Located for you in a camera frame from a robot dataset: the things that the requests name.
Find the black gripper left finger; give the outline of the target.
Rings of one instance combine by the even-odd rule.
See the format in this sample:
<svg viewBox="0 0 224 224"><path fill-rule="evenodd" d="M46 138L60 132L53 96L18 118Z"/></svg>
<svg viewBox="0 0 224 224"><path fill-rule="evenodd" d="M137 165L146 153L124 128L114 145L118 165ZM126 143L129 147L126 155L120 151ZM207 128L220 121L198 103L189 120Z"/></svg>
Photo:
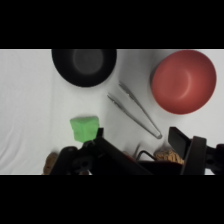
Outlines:
<svg viewBox="0 0 224 224"><path fill-rule="evenodd" d="M94 139L96 175L151 175L151 172L105 140L103 135L104 129L99 128Z"/></svg>

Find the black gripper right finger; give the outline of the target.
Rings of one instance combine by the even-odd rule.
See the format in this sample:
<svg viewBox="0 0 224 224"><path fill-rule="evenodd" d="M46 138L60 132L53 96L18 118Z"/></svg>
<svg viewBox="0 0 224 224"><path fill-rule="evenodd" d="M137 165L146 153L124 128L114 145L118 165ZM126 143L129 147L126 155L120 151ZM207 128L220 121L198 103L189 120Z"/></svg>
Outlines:
<svg viewBox="0 0 224 224"><path fill-rule="evenodd" d="M168 142L184 160L182 175L203 175L205 173L207 140L194 136L189 139L178 128L170 127Z"/></svg>

